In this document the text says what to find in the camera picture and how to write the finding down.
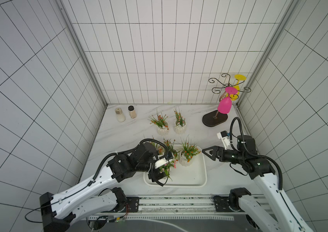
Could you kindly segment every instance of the white tiled wall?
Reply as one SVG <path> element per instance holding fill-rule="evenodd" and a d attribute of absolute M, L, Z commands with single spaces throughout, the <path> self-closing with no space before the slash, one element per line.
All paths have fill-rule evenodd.
<path fill-rule="evenodd" d="M 62 2 L 106 100 L 137 104 L 217 102 L 208 79 L 249 76 L 290 1 Z"/>
<path fill-rule="evenodd" d="M 328 0 L 301 1 L 240 109 L 300 214 L 328 231 Z"/>
<path fill-rule="evenodd" d="M 53 0 L 0 4 L 0 231 L 42 231 L 24 215 L 76 183 L 104 111 L 65 27 Z"/>

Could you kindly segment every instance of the spice jar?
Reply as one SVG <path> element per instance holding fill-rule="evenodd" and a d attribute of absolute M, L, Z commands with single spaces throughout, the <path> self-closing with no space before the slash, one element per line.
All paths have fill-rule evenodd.
<path fill-rule="evenodd" d="M 121 108 L 116 108 L 115 109 L 115 114 L 116 114 L 116 118 L 119 122 L 124 122 L 125 121 L 125 116 L 124 116 L 123 111 L 121 110 Z"/>
<path fill-rule="evenodd" d="M 128 110 L 129 110 L 129 116 L 130 116 L 131 118 L 135 118 L 135 117 L 137 117 L 136 111 L 135 111 L 135 109 L 134 109 L 134 107 L 133 107 L 132 105 L 130 105 L 130 106 L 128 107 Z"/>

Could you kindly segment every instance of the robotic arm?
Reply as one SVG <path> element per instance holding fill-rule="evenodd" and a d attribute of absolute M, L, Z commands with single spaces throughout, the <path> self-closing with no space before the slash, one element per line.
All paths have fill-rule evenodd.
<path fill-rule="evenodd" d="M 158 151 L 149 142 L 161 145 L 165 149 L 165 154 L 159 157 Z M 111 156 L 114 158 L 104 166 Z M 39 209 L 41 209 L 44 231 L 63 232 L 73 223 L 94 213 L 119 212 L 127 203 L 121 188 L 113 188 L 111 192 L 99 197 L 93 196 L 102 189 L 132 177 L 137 171 L 149 172 L 149 179 L 163 186 L 164 184 L 159 180 L 166 174 L 161 173 L 159 167 L 172 160 L 172 153 L 165 144 L 153 139 L 144 139 L 133 149 L 107 155 L 101 161 L 95 175 L 63 192 L 55 195 L 45 193 L 40 196 Z"/>
<path fill-rule="evenodd" d="M 239 122 L 241 133 L 237 137 L 237 149 L 232 144 L 232 126 L 235 120 Z M 214 161 L 218 159 L 221 162 L 229 162 L 230 166 L 240 164 L 263 192 L 278 222 L 258 202 L 248 198 L 247 195 L 251 193 L 246 188 L 232 189 L 229 197 L 215 196 L 214 202 L 221 198 L 220 202 L 223 203 L 222 207 L 215 203 L 216 209 L 229 208 L 234 212 L 243 210 L 264 232 L 279 230 L 313 232 L 282 189 L 282 173 L 278 164 L 269 157 L 257 154 L 255 141 L 252 137 L 243 134 L 239 118 L 233 119 L 229 134 L 223 131 L 218 133 L 218 138 L 222 140 L 224 147 L 212 146 L 203 149 L 203 153 Z M 165 154 L 159 157 L 158 151 L 149 142 L 161 145 Z M 114 158 L 104 165 L 111 156 Z M 128 202 L 121 188 L 113 188 L 102 196 L 94 196 L 101 190 L 103 192 L 116 183 L 132 177 L 137 171 L 147 171 L 152 182 L 163 186 L 164 183 L 159 180 L 166 174 L 160 172 L 160 167 L 172 160 L 173 155 L 168 148 L 153 139 L 144 139 L 133 149 L 111 153 L 101 161 L 93 176 L 55 195 L 51 193 L 41 195 L 39 198 L 41 207 L 38 209 L 41 210 L 42 222 L 39 223 L 43 223 L 44 232 L 64 232 L 78 220 L 97 212 L 120 212 Z M 276 166 L 278 176 L 275 175 L 275 170 L 268 160 Z"/>
<path fill-rule="evenodd" d="M 241 133 L 237 137 L 237 149 L 232 144 L 232 126 L 235 120 L 239 122 Z M 231 211 L 245 211 L 264 232 L 277 232 L 279 230 L 312 232 L 312 229 L 305 223 L 282 189 L 280 167 L 271 158 L 257 155 L 255 141 L 251 136 L 243 135 L 240 119 L 238 117 L 233 119 L 229 134 L 223 131 L 217 135 L 222 140 L 224 147 L 212 146 L 203 149 L 203 153 L 212 160 L 218 159 L 220 162 L 230 162 L 230 166 L 231 164 L 240 164 L 263 192 L 278 222 L 258 202 L 250 200 L 246 196 L 251 195 L 246 188 L 236 188 L 230 191 L 227 204 Z M 275 170 L 268 160 L 277 167 L 278 176 L 275 175 Z"/>

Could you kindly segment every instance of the white tray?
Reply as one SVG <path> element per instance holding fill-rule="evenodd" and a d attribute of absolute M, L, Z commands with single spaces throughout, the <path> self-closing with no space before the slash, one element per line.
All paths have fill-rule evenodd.
<path fill-rule="evenodd" d="M 174 149 L 177 151 L 182 150 L 182 145 L 175 144 Z M 200 147 L 197 146 L 200 154 L 195 155 L 188 167 L 182 166 L 179 162 L 176 163 L 176 169 L 170 169 L 170 178 L 163 187 L 169 188 L 201 188 L 207 183 L 207 169 L 205 167 L 205 159 Z M 160 179 L 161 183 L 165 183 L 167 177 Z M 148 179 L 148 173 L 144 172 L 143 180 L 149 186 L 161 187 L 152 180 Z"/>

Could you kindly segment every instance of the potted plant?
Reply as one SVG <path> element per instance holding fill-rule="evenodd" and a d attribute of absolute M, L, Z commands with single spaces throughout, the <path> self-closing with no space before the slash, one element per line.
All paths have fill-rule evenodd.
<path fill-rule="evenodd" d="M 173 146 L 172 142 L 170 141 L 170 139 L 167 139 L 167 140 L 164 139 L 164 144 L 169 149 L 169 151 L 172 152 L 174 159 L 176 161 L 178 161 L 178 152 L 174 149 L 174 146 Z"/>
<path fill-rule="evenodd" d="M 157 125 L 156 131 L 159 135 L 164 136 L 169 133 L 169 127 L 168 123 L 166 122 L 166 119 L 168 118 L 167 115 L 165 114 L 164 117 L 159 115 L 158 112 L 156 112 L 157 119 L 152 116 L 149 117 L 149 120 L 151 121 L 150 124 L 155 124 Z"/>
<path fill-rule="evenodd" d="M 185 118 L 182 117 L 181 112 L 177 109 L 174 109 L 174 114 L 175 114 L 175 117 L 176 117 L 174 131 L 177 134 L 183 134 L 186 131 Z"/>
<path fill-rule="evenodd" d="M 179 155 L 179 162 L 182 166 L 190 166 L 193 162 L 192 159 L 195 155 L 200 153 L 196 144 L 192 144 L 190 141 L 185 140 L 182 142 L 182 151 Z"/>
<path fill-rule="evenodd" d="M 177 168 L 176 163 L 178 162 L 178 152 L 174 149 L 173 144 L 170 141 L 170 139 L 169 140 L 164 139 L 164 144 L 169 149 L 169 151 L 172 152 L 173 158 L 174 158 L 170 163 L 164 165 L 163 168 L 162 168 L 162 171 L 165 172 L 165 174 L 168 178 L 170 178 L 170 169 L 171 168 L 175 168 L 175 169 Z"/>

